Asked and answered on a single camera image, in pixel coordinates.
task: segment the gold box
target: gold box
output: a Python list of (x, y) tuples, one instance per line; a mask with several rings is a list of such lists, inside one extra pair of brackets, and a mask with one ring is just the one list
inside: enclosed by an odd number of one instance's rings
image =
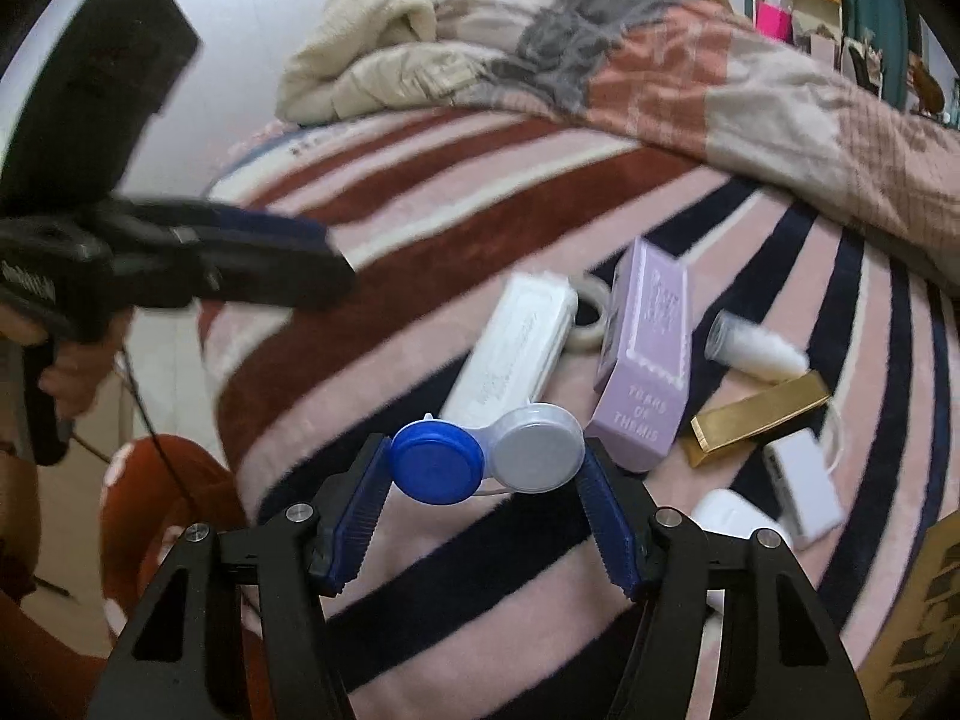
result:
[(829, 397), (824, 380), (810, 370), (736, 403), (698, 413), (690, 420), (693, 437), (682, 440), (688, 461), (696, 467), (720, 457), (739, 442), (774, 432), (824, 405)]

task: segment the teal curtain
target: teal curtain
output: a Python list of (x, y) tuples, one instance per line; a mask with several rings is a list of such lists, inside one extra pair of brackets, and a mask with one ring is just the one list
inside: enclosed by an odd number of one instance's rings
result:
[[(754, 0), (744, 0), (754, 12)], [(894, 108), (906, 108), (907, 22), (904, 0), (844, 0), (848, 37), (863, 38), (863, 29), (874, 32), (874, 46), (883, 50), (883, 99)]]

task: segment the blanket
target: blanket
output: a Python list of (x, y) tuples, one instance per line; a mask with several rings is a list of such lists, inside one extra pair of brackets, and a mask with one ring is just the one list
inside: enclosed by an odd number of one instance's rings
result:
[(501, 50), (454, 105), (580, 122), (785, 186), (943, 257), (960, 136), (704, 0), (441, 0), (437, 36)]
[[(423, 105), (430, 95), (474, 81), (472, 63), (453, 47), (408, 45), (435, 40), (436, 29), (433, 0), (328, 1), (320, 24), (283, 70), (277, 116), (322, 124), (386, 106)], [(414, 71), (405, 73), (410, 65)], [(377, 101), (378, 92), (384, 100)]]
[[(200, 315), (249, 521), (309, 500), (371, 433), (438, 413), (513, 269), (610, 283), (636, 235), (690, 272), (688, 417), (755, 391), (704, 358), (721, 310), (805, 348), (834, 392), (847, 520), (799, 560), (854, 664), (923, 532), (957, 508), (949, 300), (786, 191), (594, 128), (440, 108), (280, 135), (211, 196), (326, 223), (358, 266), (325, 312), (211, 303)], [(544, 399), (586, 423), (596, 365), (563, 355)], [(829, 422), (815, 428), (829, 440)], [(677, 446), (646, 484), (684, 512), (729, 487), (781, 516), (755, 450), (690, 469)], [(608, 581), (572, 485), (449, 507), (393, 488), (359, 577), (323, 609), (360, 720), (605, 717), (641, 613)], [(718, 641), (712, 618), (691, 720), (709, 717)]]

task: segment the striped rug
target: striped rug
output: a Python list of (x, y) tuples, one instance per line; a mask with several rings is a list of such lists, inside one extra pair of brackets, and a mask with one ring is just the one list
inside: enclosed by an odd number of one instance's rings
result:
[[(846, 453), (833, 478), (848, 518), (799, 559), (854, 665), (923, 531), (960, 502), (952, 304), (783, 191), (601, 132), (429, 110), (288, 133), (211, 196), (327, 223), (358, 269), (322, 313), (208, 305), (200, 316), (251, 522), (309, 499), (369, 433), (435, 413), (510, 271), (610, 282), (636, 235), (691, 274), (690, 415), (754, 391), (703, 358), (723, 309), (806, 348), (835, 392)], [(586, 422), (595, 366), (563, 356), (544, 399)], [(693, 470), (675, 447), (646, 482), (685, 512), (729, 487), (781, 515), (757, 451)], [(394, 488), (359, 578), (323, 607), (361, 720), (603, 717), (638, 622), (569, 485), (451, 507)], [(691, 718), (709, 715), (718, 644), (710, 620)]]

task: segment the white cap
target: white cap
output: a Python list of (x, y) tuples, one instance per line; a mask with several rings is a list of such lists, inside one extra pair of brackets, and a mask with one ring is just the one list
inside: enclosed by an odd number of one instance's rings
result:
[(568, 483), (584, 461), (580, 423), (551, 403), (513, 409), (470, 432), (486, 450), (487, 474), (517, 493), (555, 490)]

